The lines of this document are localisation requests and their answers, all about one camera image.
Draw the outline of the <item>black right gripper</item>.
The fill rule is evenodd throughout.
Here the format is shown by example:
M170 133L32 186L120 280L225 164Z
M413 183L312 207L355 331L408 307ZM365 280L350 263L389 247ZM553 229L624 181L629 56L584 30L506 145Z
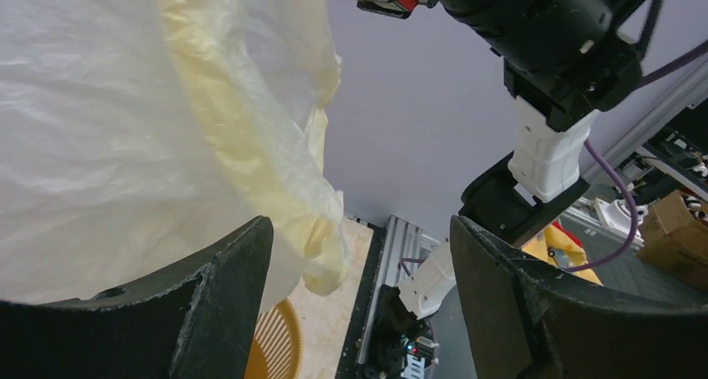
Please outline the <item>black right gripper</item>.
M408 18L441 6L523 73L580 89L633 88L663 0L353 0Z

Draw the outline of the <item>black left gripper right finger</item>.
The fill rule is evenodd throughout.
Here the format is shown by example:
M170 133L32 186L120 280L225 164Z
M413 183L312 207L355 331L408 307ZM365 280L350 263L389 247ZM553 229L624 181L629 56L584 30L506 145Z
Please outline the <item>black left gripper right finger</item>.
M633 296L518 250L462 216L450 250L479 378L704 378L707 309Z

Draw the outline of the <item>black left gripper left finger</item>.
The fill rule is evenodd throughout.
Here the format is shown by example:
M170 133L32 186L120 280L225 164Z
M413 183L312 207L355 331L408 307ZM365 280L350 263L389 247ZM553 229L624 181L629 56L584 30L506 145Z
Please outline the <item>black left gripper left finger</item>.
M89 300L1 304L4 378L241 378L271 259L258 216Z

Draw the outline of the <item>orange plastic trash bin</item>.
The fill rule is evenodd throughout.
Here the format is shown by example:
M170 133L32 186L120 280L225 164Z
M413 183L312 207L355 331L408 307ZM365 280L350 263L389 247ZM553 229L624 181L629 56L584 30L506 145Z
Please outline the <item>orange plastic trash bin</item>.
M259 314L245 379L296 379L303 356L299 317L288 299Z

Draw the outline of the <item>translucent yellowish trash bag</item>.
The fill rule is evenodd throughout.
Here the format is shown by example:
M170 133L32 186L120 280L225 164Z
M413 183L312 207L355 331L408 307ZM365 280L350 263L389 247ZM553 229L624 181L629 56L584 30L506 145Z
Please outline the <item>translucent yellowish trash bag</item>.
M1 297L89 298L257 215L261 306L344 281L326 0L1 0Z

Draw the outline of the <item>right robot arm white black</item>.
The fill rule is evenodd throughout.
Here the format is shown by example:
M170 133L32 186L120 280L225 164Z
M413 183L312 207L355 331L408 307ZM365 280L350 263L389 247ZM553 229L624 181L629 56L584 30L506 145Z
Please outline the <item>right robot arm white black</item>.
M518 247L587 190L580 151L596 115L640 86L663 0L355 1L361 10L396 18L420 5L442 5L503 59L504 84L519 110L514 151L463 192L453 223L471 230L382 292L371 343L400 344L427 333L428 319L457 282L471 298L463 313L474 338L486 336L494 322L526 336L558 303L604 310L604 288L573 268L544 286L551 267Z

